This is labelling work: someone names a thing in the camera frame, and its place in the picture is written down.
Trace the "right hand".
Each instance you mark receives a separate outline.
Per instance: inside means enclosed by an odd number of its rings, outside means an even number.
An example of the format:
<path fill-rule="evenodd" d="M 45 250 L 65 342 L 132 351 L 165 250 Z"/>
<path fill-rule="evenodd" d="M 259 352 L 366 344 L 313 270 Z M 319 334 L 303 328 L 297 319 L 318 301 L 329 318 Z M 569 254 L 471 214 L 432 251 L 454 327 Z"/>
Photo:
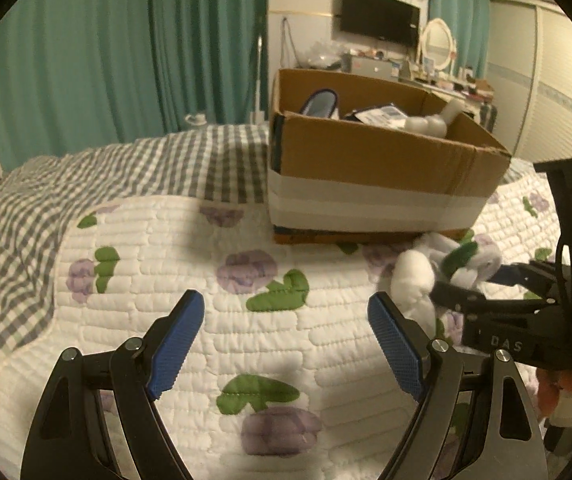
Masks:
<path fill-rule="evenodd" d="M 572 396 L 572 370 L 536 370 L 538 381 L 537 403 L 540 416 L 548 417 L 559 402 L 566 402 Z"/>

